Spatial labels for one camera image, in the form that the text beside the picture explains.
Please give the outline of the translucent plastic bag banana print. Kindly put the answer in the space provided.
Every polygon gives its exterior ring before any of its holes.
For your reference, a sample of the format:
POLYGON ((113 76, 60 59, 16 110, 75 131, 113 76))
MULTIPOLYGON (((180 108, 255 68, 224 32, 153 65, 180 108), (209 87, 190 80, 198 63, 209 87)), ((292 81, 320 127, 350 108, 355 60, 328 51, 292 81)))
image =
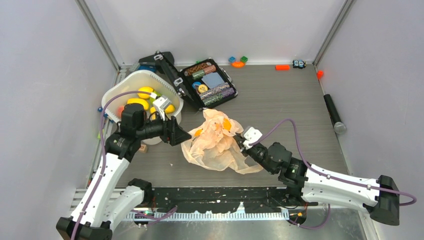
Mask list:
POLYGON ((242 125, 215 109, 203 111, 204 122, 189 131, 191 139, 180 144, 188 163, 211 171, 232 169, 241 175, 258 173, 258 163, 248 165, 247 157, 234 137, 243 132, 242 125))

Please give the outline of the green fake pear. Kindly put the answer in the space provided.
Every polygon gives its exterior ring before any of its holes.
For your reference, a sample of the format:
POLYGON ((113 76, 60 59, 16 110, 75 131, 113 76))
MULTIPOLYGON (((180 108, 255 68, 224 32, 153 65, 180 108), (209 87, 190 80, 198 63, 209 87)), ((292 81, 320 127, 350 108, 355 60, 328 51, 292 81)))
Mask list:
POLYGON ((160 98, 162 95, 160 93, 158 93, 157 91, 153 91, 150 93, 149 95, 149 100, 151 103, 153 103, 156 99, 160 98))

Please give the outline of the red fake apple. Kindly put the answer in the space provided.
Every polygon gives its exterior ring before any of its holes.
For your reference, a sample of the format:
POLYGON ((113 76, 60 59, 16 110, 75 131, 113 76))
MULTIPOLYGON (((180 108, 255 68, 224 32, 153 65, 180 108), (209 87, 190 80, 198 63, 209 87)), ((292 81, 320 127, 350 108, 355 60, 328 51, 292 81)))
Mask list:
POLYGON ((124 110, 125 106, 121 105, 116 109, 116 116, 121 119, 122 118, 122 112, 124 110))

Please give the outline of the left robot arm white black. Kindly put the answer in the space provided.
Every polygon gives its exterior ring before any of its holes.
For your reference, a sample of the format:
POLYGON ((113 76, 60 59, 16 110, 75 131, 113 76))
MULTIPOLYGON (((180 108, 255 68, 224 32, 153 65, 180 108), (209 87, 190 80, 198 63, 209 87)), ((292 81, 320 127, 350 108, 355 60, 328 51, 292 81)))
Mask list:
POLYGON ((117 130, 103 144, 101 163, 83 198, 71 216, 60 217, 56 224, 64 240, 110 240, 136 206, 148 207, 153 202, 152 184, 138 178, 131 180, 113 202, 110 198, 141 142, 155 137, 176 146, 192 136, 178 125, 174 116, 149 120, 142 105, 127 104, 117 130))

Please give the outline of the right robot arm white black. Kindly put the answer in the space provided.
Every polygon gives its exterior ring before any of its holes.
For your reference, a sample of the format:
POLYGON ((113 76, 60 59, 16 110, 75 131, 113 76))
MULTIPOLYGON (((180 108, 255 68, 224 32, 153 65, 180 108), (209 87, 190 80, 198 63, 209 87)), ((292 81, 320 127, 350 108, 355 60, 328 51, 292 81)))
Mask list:
POLYGON ((325 203, 368 213, 378 223, 399 226, 400 195, 392 177, 377 179, 353 177, 307 164, 292 152, 274 142, 248 146, 241 134, 234 140, 245 157, 252 158, 286 186, 285 198, 291 205, 325 203))

